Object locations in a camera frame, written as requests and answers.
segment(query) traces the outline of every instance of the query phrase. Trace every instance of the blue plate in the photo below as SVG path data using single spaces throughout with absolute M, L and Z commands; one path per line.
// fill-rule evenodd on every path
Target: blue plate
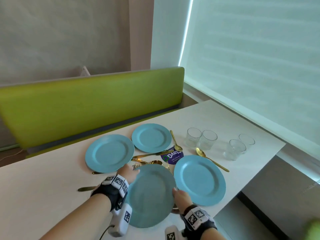
M 147 164 L 129 186 L 125 200 L 132 207 L 129 224 L 137 228 L 152 227 L 162 222 L 174 206 L 174 176 L 165 167 Z
M 94 141 L 85 153 L 88 167 L 100 173 L 117 171 L 130 162 L 134 144 L 123 135 L 106 135 Z
M 215 205 L 226 193 L 226 181 L 220 169 L 204 157 L 182 157 L 174 168 L 174 178 L 178 189 L 188 192 L 195 204 Z
M 167 149 L 171 144 L 170 131 L 159 124 L 143 124 L 132 133 L 134 145 L 141 151 L 157 153 Z

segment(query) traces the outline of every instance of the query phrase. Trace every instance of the window blind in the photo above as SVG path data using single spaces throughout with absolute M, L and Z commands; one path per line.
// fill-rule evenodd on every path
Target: window blind
M 320 160 L 320 0 L 191 0 L 185 82 Z

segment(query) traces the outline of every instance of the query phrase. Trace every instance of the wristband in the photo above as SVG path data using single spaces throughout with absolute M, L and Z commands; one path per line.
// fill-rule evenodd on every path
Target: wristband
M 103 194 L 110 199 L 111 210 L 120 210 L 127 197 L 129 184 L 121 175 L 107 177 L 90 195 Z
M 182 235 L 187 239 L 200 240 L 205 230 L 209 228 L 217 229 L 214 219 L 195 204 L 186 208 L 184 214 L 180 215 L 180 217 L 186 225 Z

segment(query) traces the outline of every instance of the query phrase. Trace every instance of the white table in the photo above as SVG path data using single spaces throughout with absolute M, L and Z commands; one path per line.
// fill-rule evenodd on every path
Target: white table
M 217 133 L 217 142 L 206 154 L 230 172 L 221 170 L 226 180 L 223 200 L 217 205 L 204 207 L 213 217 L 285 145 L 211 100 L 108 134 L 121 134 L 131 138 L 134 129 L 145 123 L 157 123 L 172 129 L 178 144 L 184 148 L 185 156 L 195 154 L 194 149 L 183 145 L 188 128 L 196 127 L 201 131 L 213 130 Z M 256 144 L 238 160 L 226 160 L 222 155 L 226 144 L 241 133 L 252 136 Z M 0 168 L 0 239 L 39 239 L 89 197 L 90 192 L 78 192 L 77 189 L 98 185 L 106 178 L 106 174 L 93 175 L 85 164 L 87 148 L 99 137 L 102 135 Z M 136 149 L 134 154 L 143 152 Z M 151 161 L 156 158 L 159 156 L 145 159 Z M 110 218 L 106 219 L 99 234 L 108 226 L 109 221 Z M 171 225 L 176 225 L 180 230 L 184 227 L 178 215 L 170 214 L 154 227 L 139 229 L 130 226 L 123 239 L 163 239 L 165 228 Z M 111 238 L 106 233 L 103 239 Z

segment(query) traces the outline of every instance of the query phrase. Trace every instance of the green bench backrest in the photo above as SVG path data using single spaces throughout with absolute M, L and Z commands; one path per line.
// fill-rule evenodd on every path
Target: green bench backrest
M 0 88 L 0 113 L 22 148 L 179 104 L 184 68 L 105 74 Z

